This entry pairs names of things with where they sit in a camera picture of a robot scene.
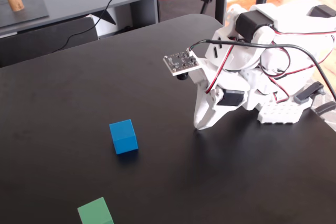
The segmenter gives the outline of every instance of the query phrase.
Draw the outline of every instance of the red wire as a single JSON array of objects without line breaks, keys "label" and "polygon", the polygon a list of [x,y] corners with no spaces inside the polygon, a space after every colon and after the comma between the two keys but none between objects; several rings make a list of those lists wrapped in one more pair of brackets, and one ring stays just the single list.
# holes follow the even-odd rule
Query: red wire
[{"label": "red wire", "polygon": [[289,96],[289,94],[287,93],[287,91],[286,91],[280,84],[278,84],[273,78],[271,78],[271,77],[268,77],[268,78],[269,78],[269,80],[270,80],[271,82],[273,82],[278,88],[280,88],[280,89],[286,94],[286,96],[287,96],[287,98],[278,101],[276,95],[273,93],[273,95],[274,95],[274,97],[275,97],[275,100],[276,100],[276,103],[278,104],[278,103],[282,103],[282,102],[286,102],[286,101],[288,101],[288,99],[289,99],[290,96]]},{"label": "red wire", "polygon": [[282,33],[274,27],[272,27],[272,29],[275,31],[276,34],[279,34],[279,35],[327,35],[327,34],[336,33],[336,31],[326,31],[326,32],[320,32],[320,33]]},{"label": "red wire", "polygon": [[234,46],[234,45],[230,46],[230,48],[229,48],[229,50],[228,50],[228,52],[227,52],[227,54],[226,54],[226,56],[225,56],[225,58],[224,58],[224,60],[223,60],[223,62],[222,62],[222,64],[221,64],[221,66],[218,68],[218,72],[217,72],[217,74],[216,74],[214,80],[212,81],[212,83],[210,84],[210,86],[209,86],[209,87],[207,88],[207,90],[205,91],[206,94],[208,94],[208,93],[210,92],[210,90],[212,89],[213,85],[214,85],[215,82],[217,81],[217,78],[218,78],[219,74],[220,74],[221,71],[222,71],[222,68],[223,68],[223,66],[224,66],[224,64],[225,64],[225,62],[226,62],[226,60],[227,60],[227,57],[229,57],[229,54],[231,53],[231,51],[232,51],[232,49],[233,49],[233,46]]},{"label": "red wire", "polygon": [[[323,60],[321,60],[321,61],[319,62],[319,64],[321,64],[322,62],[324,62],[324,61],[327,59],[327,57],[332,53],[333,50],[334,50],[334,49],[332,48],[332,50],[327,54],[327,56],[325,56],[325,58],[324,58]],[[289,73],[286,73],[286,74],[288,75],[288,74],[293,74],[293,73],[301,72],[301,71],[304,71],[304,70],[307,70],[307,69],[310,69],[310,68],[313,68],[313,67],[315,67],[315,64],[312,64],[312,65],[310,65],[310,66],[308,66],[308,67],[306,67],[306,68],[302,68],[302,69],[299,69],[299,70],[295,70],[295,71],[292,71],[292,72],[289,72]]]}]

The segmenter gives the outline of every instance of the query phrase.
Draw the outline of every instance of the black table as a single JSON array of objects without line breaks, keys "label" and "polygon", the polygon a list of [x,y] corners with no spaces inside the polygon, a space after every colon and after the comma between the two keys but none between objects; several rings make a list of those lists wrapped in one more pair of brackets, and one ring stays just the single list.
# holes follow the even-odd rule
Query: black table
[{"label": "black table", "polygon": [[[99,197],[116,224],[335,223],[336,133],[311,110],[194,130],[196,86],[162,57],[220,26],[188,15],[0,69],[0,223],[81,223]],[[139,150],[117,156],[126,119]]]}]

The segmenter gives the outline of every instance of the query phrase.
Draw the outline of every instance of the black power cable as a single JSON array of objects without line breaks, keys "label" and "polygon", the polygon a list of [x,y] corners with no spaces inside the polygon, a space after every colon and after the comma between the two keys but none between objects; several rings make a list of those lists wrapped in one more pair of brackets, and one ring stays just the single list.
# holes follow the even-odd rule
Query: black power cable
[{"label": "black power cable", "polygon": [[110,1],[108,2],[107,6],[105,7],[104,11],[101,13],[101,15],[100,15],[98,21],[94,24],[94,26],[90,27],[89,29],[87,29],[87,30],[85,30],[85,31],[81,31],[80,33],[76,33],[76,34],[72,34],[72,35],[70,35],[70,36],[68,37],[67,41],[65,42],[65,44],[64,44],[62,47],[56,49],[56,50],[53,51],[53,52],[57,52],[57,51],[62,50],[63,48],[65,48],[66,45],[69,43],[69,40],[70,40],[71,37],[73,37],[73,36],[75,36],[75,35],[79,35],[79,34],[86,33],[87,31],[94,29],[94,28],[96,27],[96,25],[98,24],[98,22],[101,20],[102,16],[103,16],[104,13],[106,12],[106,10],[107,10],[107,8],[109,7],[109,5],[110,5],[111,2],[112,2],[112,0],[110,0]]},{"label": "black power cable", "polygon": [[201,44],[201,43],[209,43],[209,44],[215,44],[215,45],[235,45],[235,46],[257,47],[257,48],[286,48],[286,47],[288,47],[288,48],[298,49],[298,50],[304,52],[312,60],[312,62],[315,64],[315,66],[319,70],[322,78],[326,82],[332,96],[334,97],[334,99],[336,101],[336,93],[333,90],[328,78],[325,76],[321,66],[319,65],[319,63],[317,62],[315,57],[309,51],[305,50],[302,47],[299,47],[297,45],[292,45],[292,44],[269,44],[269,45],[264,45],[264,44],[254,44],[254,43],[239,42],[239,41],[203,39],[203,40],[200,40],[199,42],[193,44],[191,47],[189,47],[189,51],[191,51],[196,45]]}]

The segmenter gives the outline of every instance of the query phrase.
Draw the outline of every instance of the black cable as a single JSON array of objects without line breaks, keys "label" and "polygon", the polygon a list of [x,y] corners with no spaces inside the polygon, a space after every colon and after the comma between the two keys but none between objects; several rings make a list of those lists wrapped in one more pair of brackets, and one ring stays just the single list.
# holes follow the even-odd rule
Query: black cable
[{"label": "black cable", "polygon": [[65,42],[65,44],[64,44],[62,47],[56,49],[56,50],[53,51],[53,52],[57,52],[57,51],[62,50],[63,48],[65,48],[66,45],[69,43],[69,40],[70,40],[71,37],[73,37],[73,36],[75,36],[75,35],[79,35],[79,34],[86,33],[87,31],[94,29],[94,28],[96,27],[96,25],[98,24],[98,22],[101,20],[103,14],[106,12],[106,10],[107,10],[107,8],[109,7],[109,5],[110,5],[111,2],[112,2],[112,0],[110,0],[110,1],[108,2],[106,8],[105,8],[104,11],[101,13],[101,15],[100,15],[98,21],[94,24],[94,26],[90,27],[89,29],[87,29],[87,30],[85,30],[85,31],[81,31],[80,33],[76,33],[76,34],[72,34],[72,35],[70,35],[70,36],[68,37],[68,39],[67,39],[67,42]]},{"label": "black cable", "polygon": [[315,66],[319,70],[322,78],[326,82],[332,96],[334,97],[334,99],[336,101],[336,93],[333,90],[328,78],[325,76],[321,66],[319,65],[319,63],[317,62],[315,57],[309,51],[305,50],[302,47],[299,47],[297,45],[291,45],[291,44],[268,44],[268,45],[264,45],[264,44],[254,44],[254,43],[238,42],[238,41],[204,39],[204,40],[201,40],[201,41],[193,44],[191,47],[189,47],[189,51],[191,51],[196,45],[198,45],[200,43],[210,43],[210,44],[215,44],[215,45],[235,45],[235,46],[256,47],[256,48],[281,48],[281,47],[286,48],[286,47],[288,47],[288,48],[294,48],[294,49],[300,50],[300,51],[304,52],[312,60],[312,62],[315,64]]},{"label": "black cable", "polygon": [[262,56],[260,56],[260,68],[262,70],[262,72],[268,76],[268,77],[273,77],[273,78],[276,78],[276,77],[282,77],[285,75],[286,71],[289,69],[290,67],[290,64],[291,64],[291,59],[290,59],[290,55],[289,55],[289,52],[285,49],[285,48],[280,48],[281,50],[283,50],[285,52],[285,54],[287,55],[288,57],[288,65],[286,67],[286,69],[284,71],[282,71],[281,73],[277,73],[277,74],[269,74],[266,72],[266,69],[263,67],[263,63],[262,63]]}]

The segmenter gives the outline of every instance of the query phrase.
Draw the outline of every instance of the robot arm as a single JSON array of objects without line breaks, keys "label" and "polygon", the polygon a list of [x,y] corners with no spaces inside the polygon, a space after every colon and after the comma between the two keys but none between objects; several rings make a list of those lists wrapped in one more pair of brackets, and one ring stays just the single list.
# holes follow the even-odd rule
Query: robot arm
[{"label": "robot arm", "polygon": [[[309,22],[307,28],[299,29],[304,25],[297,22],[297,26],[293,25],[291,30],[281,31],[315,33],[319,24],[324,29],[329,27],[328,31],[336,30],[334,18],[306,18],[307,13],[316,9],[315,5],[315,1],[302,2],[303,13],[300,17],[304,22]],[[331,39],[330,34],[279,34],[280,28],[285,28],[280,24],[288,19],[288,16],[282,14],[290,13],[289,9],[292,7],[293,5],[275,7],[273,4],[261,4],[253,6],[248,12],[239,5],[233,5],[226,14],[229,25],[217,30],[213,40],[235,39],[263,45],[295,44],[306,48],[319,59],[321,52],[326,48],[333,48],[334,38]],[[189,74],[197,85],[194,126],[199,130],[213,126],[226,113],[240,106],[246,110],[257,108],[260,111],[258,120],[261,123],[295,123],[303,110],[312,104],[309,97],[300,102],[294,100],[313,71],[313,68],[309,67],[312,62],[307,55],[295,49],[265,50],[210,44],[205,58],[198,58],[188,49],[186,52],[165,56],[164,62],[174,76],[185,79]]]}]

